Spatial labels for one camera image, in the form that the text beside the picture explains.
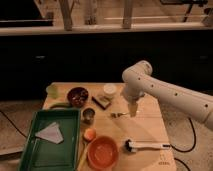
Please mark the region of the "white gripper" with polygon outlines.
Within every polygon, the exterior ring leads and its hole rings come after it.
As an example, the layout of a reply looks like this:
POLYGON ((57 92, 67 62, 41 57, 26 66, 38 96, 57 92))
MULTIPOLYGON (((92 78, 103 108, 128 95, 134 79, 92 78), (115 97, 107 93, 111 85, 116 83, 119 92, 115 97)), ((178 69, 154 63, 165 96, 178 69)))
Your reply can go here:
POLYGON ((134 89, 129 87, 125 87, 122 90, 121 95, 129 103, 128 109, 129 109, 130 116, 135 117, 137 114, 137 109, 138 109, 137 102, 140 98, 145 96, 145 93, 142 91, 135 91, 134 89))

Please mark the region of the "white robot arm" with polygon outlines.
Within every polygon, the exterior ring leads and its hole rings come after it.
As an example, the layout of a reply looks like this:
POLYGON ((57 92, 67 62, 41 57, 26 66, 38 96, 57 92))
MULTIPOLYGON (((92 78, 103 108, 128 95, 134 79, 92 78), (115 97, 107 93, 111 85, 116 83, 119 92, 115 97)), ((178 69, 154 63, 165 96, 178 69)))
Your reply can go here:
POLYGON ((213 131, 213 96, 158 80, 151 74, 152 66, 145 60, 123 71, 125 85, 122 96, 129 103, 130 110, 135 113, 137 101, 148 93, 182 110, 213 131))

